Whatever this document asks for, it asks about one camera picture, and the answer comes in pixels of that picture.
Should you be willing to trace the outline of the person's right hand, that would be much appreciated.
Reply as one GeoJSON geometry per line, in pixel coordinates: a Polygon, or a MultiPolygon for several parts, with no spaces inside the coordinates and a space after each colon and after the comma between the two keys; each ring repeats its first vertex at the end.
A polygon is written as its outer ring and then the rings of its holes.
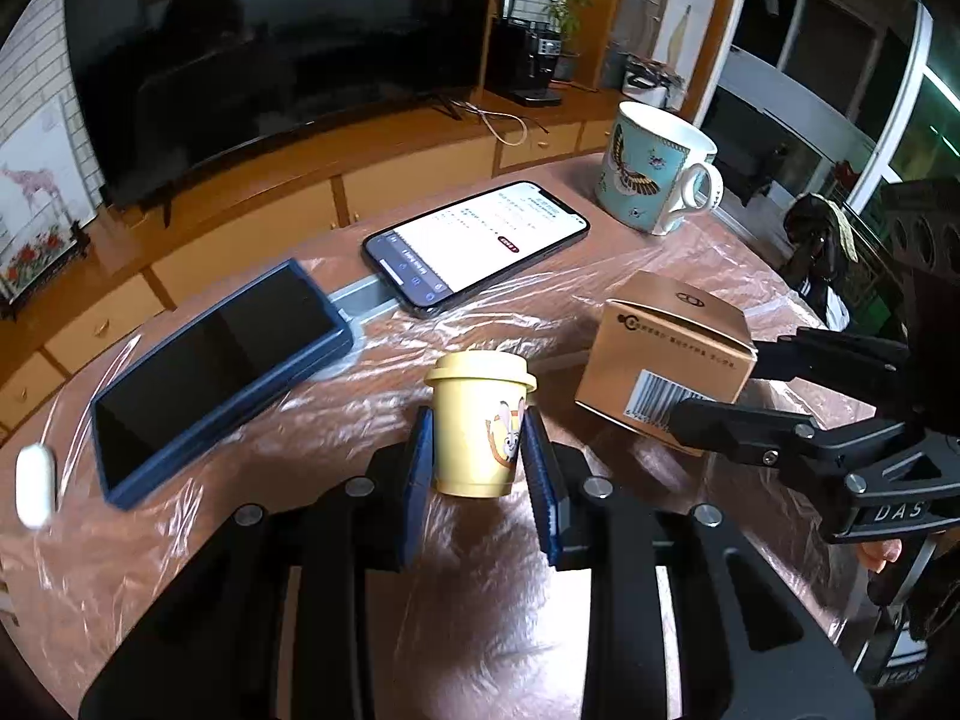
{"type": "Polygon", "coordinates": [[[903,551],[903,543],[900,539],[856,544],[857,561],[874,574],[880,574],[889,564],[895,564],[900,559],[901,551],[903,551]]]}

